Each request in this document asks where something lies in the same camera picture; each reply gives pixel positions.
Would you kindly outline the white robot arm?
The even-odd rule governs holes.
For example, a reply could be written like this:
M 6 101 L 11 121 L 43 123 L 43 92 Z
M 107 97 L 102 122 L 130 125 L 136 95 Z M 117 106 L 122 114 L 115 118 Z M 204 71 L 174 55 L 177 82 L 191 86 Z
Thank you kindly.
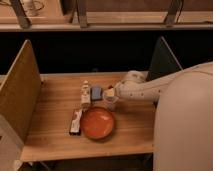
M 113 91 L 120 99 L 158 103 L 153 171 L 213 171 L 213 62 L 150 81 L 129 71 Z

